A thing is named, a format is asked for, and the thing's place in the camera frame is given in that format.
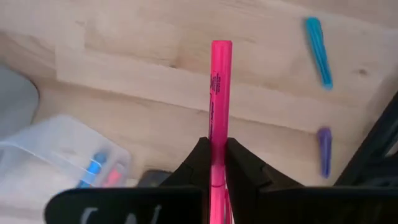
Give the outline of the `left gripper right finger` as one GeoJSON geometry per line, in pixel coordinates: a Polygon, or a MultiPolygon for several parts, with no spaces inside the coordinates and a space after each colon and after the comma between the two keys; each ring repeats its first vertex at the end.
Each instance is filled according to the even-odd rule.
{"type": "Polygon", "coordinates": [[[398,189],[306,187],[234,138],[225,163],[235,224],[398,224],[398,189]]]}

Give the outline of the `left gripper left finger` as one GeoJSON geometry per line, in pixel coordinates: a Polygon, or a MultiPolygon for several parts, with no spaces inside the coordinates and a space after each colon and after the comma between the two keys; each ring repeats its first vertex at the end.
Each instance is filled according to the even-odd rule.
{"type": "Polygon", "coordinates": [[[46,224],[208,224],[211,149],[198,140],[158,187],[70,189],[45,207],[46,224]]]}

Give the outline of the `red marker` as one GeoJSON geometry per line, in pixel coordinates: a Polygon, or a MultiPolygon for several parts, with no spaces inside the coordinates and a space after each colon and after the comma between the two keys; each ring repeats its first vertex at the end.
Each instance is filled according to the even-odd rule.
{"type": "Polygon", "coordinates": [[[115,187],[120,186],[122,178],[124,176],[123,168],[120,166],[115,166],[111,169],[105,181],[103,182],[103,187],[115,187]]]}

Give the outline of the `thick blue marker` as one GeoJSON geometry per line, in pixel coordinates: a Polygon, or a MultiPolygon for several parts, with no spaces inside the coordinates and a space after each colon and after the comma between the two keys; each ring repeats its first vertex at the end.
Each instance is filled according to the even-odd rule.
{"type": "Polygon", "coordinates": [[[108,153],[105,151],[97,152],[93,155],[89,166],[86,169],[82,179],[77,184],[77,188],[87,188],[95,181],[96,176],[101,172],[103,165],[106,163],[108,153]]]}

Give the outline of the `purple marker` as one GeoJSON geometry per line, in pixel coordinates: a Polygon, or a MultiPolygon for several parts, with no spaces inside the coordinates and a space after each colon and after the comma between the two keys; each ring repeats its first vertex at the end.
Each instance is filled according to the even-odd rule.
{"type": "Polygon", "coordinates": [[[328,127],[322,127],[317,132],[318,147],[320,150],[321,175],[327,179],[331,172],[332,134],[328,127]]]}

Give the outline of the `pink highlighter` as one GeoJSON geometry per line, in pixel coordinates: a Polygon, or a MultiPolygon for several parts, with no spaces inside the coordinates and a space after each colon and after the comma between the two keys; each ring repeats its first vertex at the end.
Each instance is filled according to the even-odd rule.
{"type": "Polygon", "coordinates": [[[228,138],[229,96],[233,43],[211,43],[211,74],[208,138],[211,144],[209,224],[230,224],[231,212],[225,181],[225,151],[228,138]]]}

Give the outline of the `thin teal marker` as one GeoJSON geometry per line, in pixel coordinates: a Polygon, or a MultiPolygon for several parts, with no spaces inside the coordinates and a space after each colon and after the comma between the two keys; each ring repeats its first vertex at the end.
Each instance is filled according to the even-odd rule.
{"type": "Polygon", "coordinates": [[[304,26],[322,87],[326,90],[332,90],[333,79],[328,63],[321,22],[317,17],[308,17],[305,19],[304,26]]]}

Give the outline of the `clear plastic bin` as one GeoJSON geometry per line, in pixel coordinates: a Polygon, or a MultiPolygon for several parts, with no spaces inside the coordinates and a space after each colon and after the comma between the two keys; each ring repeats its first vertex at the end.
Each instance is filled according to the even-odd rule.
{"type": "Polygon", "coordinates": [[[108,153],[90,187],[103,187],[115,166],[126,183],[127,150],[71,116],[58,115],[0,140],[0,224],[44,224],[44,208],[55,195],[77,188],[94,154],[108,153]]]}

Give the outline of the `light grey plastic bin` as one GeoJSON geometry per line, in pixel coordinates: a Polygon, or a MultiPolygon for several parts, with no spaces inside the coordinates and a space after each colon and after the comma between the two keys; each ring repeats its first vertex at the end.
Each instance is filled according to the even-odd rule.
{"type": "Polygon", "coordinates": [[[0,139],[29,126],[39,105],[36,86],[0,65],[0,139]]]}

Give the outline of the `black metal frame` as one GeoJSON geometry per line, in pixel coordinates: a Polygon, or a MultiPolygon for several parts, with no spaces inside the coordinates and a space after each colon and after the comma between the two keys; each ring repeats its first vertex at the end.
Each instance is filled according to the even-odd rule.
{"type": "Polygon", "coordinates": [[[359,146],[335,185],[398,188],[398,92],[359,146]]]}

